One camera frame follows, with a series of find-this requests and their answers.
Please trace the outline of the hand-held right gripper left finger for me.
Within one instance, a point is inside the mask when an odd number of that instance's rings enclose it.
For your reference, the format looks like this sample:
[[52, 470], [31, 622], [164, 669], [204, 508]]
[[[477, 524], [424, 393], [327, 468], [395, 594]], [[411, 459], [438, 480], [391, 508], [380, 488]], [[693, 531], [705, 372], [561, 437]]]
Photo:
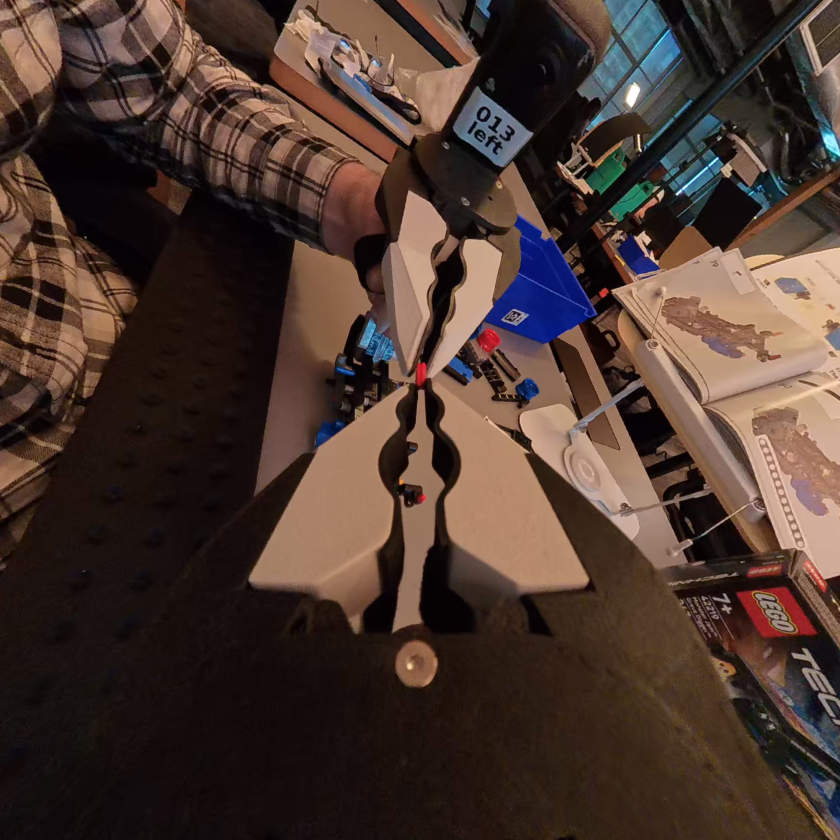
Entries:
[[399, 387], [311, 455], [251, 588], [336, 602], [367, 632], [393, 630], [405, 552], [400, 480], [417, 397], [415, 385]]

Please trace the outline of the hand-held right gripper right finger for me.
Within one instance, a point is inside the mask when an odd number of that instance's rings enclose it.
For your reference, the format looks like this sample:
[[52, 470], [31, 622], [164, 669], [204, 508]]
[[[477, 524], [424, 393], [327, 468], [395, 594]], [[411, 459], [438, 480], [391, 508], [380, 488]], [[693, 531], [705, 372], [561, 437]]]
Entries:
[[535, 470], [540, 459], [447, 389], [427, 382], [423, 391], [443, 483], [423, 567], [423, 622], [471, 633], [499, 604], [586, 590], [590, 577]]

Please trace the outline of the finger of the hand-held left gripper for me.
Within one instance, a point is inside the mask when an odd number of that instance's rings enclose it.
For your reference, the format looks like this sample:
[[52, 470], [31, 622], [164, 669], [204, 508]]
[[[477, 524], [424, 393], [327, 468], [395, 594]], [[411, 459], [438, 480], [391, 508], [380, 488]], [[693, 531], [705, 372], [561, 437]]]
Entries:
[[465, 238], [437, 269], [432, 325], [423, 345], [426, 377], [456, 357], [493, 306], [501, 251], [483, 238]]
[[408, 191], [382, 262], [388, 324], [402, 373], [443, 370], [459, 335], [459, 239], [430, 200]]

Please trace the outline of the black toy vehicle chassis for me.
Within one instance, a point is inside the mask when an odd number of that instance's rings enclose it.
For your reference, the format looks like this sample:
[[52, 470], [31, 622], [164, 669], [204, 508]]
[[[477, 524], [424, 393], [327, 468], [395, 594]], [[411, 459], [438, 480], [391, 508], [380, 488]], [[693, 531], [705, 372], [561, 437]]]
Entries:
[[369, 313], [351, 324], [343, 350], [335, 357], [332, 377], [331, 417], [321, 423], [314, 449], [320, 448], [394, 393], [404, 396], [405, 384], [391, 377], [396, 359], [393, 341], [381, 332]]

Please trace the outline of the toy instruction booklet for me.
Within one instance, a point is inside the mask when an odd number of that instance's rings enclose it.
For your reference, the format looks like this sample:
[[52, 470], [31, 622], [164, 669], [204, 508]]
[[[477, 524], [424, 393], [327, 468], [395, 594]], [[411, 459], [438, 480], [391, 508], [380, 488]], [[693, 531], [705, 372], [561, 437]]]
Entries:
[[613, 295], [648, 338], [654, 290], [667, 287], [657, 339], [738, 459], [752, 471], [768, 526], [757, 550], [802, 550], [839, 572], [839, 384], [820, 372], [826, 344], [783, 314], [741, 253], [719, 248]]

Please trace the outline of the person's left forearm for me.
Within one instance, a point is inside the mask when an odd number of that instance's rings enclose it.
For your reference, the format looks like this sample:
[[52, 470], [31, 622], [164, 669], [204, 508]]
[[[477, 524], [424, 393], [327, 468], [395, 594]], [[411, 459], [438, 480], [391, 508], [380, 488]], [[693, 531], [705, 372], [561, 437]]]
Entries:
[[50, 5], [62, 55], [59, 102], [75, 121], [123, 159], [326, 251], [329, 183], [358, 161], [304, 132], [279, 92], [205, 44], [174, 2]]

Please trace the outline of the person's left hand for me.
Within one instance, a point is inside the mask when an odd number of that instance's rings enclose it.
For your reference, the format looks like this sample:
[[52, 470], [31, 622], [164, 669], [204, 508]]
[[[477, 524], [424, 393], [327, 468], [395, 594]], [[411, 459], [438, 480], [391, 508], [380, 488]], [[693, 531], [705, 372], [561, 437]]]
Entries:
[[322, 205], [322, 244], [333, 256], [354, 264], [354, 248], [366, 237], [383, 235], [385, 226], [375, 206], [381, 177], [361, 163], [341, 166]]

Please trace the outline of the blue plastic bin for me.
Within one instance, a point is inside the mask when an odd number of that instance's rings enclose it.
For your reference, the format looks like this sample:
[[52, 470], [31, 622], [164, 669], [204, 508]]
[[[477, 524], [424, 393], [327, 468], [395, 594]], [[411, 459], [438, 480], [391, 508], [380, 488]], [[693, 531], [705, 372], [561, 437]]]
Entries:
[[485, 322], [540, 344], [595, 317], [595, 310], [556, 243], [518, 216], [520, 267]]

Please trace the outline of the cluster of black toy beams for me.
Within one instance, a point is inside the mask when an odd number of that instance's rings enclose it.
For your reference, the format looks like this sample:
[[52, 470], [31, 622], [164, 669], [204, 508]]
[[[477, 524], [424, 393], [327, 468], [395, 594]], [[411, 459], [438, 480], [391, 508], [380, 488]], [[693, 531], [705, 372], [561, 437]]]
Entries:
[[[521, 379], [518, 369], [499, 350], [488, 355], [478, 350], [477, 344], [474, 341], [468, 340], [462, 345], [455, 358], [460, 358], [472, 369], [474, 372], [472, 382], [486, 383], [490, 388], [490, 399], [492, 402], [508, 403], [518, 408], [523, 408], [525, 405], [528, 405], [528, 403], [519, 402], [515, 393], [515, 385]], [[444, 373], [459, 383], [452, 376], [452, 371], [448, 366], [449, 364], [445, 366]]]

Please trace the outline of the white power strip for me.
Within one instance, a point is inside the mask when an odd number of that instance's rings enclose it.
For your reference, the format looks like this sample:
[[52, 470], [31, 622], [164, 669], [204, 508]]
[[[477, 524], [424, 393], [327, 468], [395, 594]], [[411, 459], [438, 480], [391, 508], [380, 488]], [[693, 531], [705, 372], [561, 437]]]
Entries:
[[321, 77], [329, 80], [366, 115], [402, 145], [411, 146], [422, 117], [412, 101], [370, 87], [359, 75], [350, 76], [332, 61], [319, 60]]

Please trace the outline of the flat metal support bar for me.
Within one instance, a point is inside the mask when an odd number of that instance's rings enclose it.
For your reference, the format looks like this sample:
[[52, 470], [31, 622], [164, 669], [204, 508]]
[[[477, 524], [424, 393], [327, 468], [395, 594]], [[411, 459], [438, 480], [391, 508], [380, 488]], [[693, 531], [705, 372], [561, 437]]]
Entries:
[[634, 394], [638, 390], [644, 388], [644, 381], [641, 379], [636, 379], [635, 381], [629, 382], [622, 390], [614, 394], [609, 400], [603, 402], [601, 405], [596, 407], [594, 410], [590, 411], [589, 413], [583, 415], [569, 430], [570, 437], [574, 437], [579, 434], [584, 434], [589, 426], [589, 424], [596, 419], [598, 416], [603, 415], [609, 408], [614, 407], [616, 404], [620, 403], [623, 399], [629, 397], [631, 394]]

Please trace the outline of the green storage bin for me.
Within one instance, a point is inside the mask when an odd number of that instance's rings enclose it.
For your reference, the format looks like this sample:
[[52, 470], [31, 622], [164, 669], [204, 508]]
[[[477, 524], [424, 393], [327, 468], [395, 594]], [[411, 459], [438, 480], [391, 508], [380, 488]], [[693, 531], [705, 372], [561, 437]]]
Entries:
[[609, 154], [585, 180], [594, 193], [603, 195], [627, 167], [627, 156], [623, 147]]
[[620, 200], [611, 208], [610, 213], [620, 223], [628, 215], [635, 213], [639, 207], [645, 205], [651, 196], [659, 189], [657, 183], [642, 181], [635, 184]]

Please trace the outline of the wooden side table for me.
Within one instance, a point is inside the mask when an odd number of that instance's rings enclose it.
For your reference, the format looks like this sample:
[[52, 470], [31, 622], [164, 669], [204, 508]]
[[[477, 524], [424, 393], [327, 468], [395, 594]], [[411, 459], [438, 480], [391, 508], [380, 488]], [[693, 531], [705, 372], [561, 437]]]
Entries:
[[[466, 47], [450, 35], [438, 18], [437, 2], [326, 1], [296, 2], [290, 18], [311, 5], [333, 28], [366, 49], [379, 46], [385, 58], [419, 72], [441, 70], [469, 62]], [[332, 125], [336, 130], [388, 163], [406, 144], [323, 81], [305, 60], [305, 42], [284, 29], [269, 64], [269, 75], [279, 89]]]

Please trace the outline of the blue storage crate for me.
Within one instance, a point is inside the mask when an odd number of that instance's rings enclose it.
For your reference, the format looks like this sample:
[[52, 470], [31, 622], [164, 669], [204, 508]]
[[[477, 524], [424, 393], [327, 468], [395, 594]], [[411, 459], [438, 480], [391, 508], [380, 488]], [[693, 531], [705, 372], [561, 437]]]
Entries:
[[628, 269], [639, 277], [660, 271], [659, 265], [646, 251], [635, 236], [627, 236], [617, 247], [617, 253], [626, 263]]

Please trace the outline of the white book stand ledge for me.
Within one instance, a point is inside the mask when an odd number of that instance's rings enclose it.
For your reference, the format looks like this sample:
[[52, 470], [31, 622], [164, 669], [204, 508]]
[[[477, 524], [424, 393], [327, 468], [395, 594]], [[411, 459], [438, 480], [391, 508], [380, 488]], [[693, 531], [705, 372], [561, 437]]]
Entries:
[[694, 397], [658, 339], [646, 338], [632, 317], [622, 311], [618, 335], [650, 394], [666, 415], [710, 489], [747, 535], [768, 526], [767, 512], [753, 473], [728, 446]]

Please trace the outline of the black perforated board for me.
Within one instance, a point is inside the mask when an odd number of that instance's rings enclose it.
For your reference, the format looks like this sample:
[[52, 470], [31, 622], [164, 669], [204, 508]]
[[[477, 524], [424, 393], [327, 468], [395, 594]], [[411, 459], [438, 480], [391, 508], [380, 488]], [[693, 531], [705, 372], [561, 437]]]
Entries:
[[293, 242], [195, 190], [2, 573], [2, 838], [164, 712], [152, 638], [189, 560], [253, 496]]

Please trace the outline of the black pole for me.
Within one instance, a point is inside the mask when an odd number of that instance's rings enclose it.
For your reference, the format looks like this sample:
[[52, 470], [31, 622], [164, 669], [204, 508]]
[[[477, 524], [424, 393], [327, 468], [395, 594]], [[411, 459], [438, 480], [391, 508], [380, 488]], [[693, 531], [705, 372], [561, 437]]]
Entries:
[[565, 254], [576, 246], [582, 235], [591, 230], [610, 208], [630, 189], [647, 178], [657, 163], [693, 130], [719, 102], [734, 91], [753, 73], [767, 56], [783, 44], [791, 34], [804, 23], [809, 14], [816, 11], [819, 1], [798, 1], [790, 3], [777, 16], [772, 25], [757, 38], [742, 56], [726, 72], [716, 79], [703, 95], [693, 101], [673, 121], [658, 133], [646, 149], [637, 155], [624, 173], [597, 198], [590, 201], [587, 210], [570, 223], [566, 231], [556, 240], [561, 253]]

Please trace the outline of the black monitor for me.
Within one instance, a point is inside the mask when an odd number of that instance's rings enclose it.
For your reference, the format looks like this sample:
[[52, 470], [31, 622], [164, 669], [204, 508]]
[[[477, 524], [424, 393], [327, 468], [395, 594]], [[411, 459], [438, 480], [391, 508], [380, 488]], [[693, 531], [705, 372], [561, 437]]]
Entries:
[[709, 246], [727, 250], [762, 209], [732, 178], [722, 177], [691, 226]]

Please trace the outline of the black toy set box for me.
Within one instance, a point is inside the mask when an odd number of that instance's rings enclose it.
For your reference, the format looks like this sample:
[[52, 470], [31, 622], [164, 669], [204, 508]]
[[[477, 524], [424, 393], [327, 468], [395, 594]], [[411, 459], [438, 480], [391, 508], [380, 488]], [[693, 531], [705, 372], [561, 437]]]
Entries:
[[659, 571], [709, 648], [752, 740], [826, 838], [839, 838], [839, 611], [802, 550]]

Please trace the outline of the white instruction poster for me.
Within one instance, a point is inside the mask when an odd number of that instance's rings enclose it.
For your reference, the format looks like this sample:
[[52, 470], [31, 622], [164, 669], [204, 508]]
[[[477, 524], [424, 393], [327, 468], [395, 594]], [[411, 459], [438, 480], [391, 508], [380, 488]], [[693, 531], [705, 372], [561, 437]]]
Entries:
[[820, 372], [839, 379], [839, 248], [779, 259], [752, 269], [764, 294], [788, 318], [822, 340]]

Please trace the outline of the person in plaid shirt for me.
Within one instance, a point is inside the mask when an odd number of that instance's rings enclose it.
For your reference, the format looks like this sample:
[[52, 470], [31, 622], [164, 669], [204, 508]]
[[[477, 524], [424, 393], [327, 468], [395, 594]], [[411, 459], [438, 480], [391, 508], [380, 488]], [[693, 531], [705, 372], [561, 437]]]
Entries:
[[28, 147], [56, 105], [47, 2], [1, 4], [1, 556], [15, 551], [137, 302], [70, 231]]

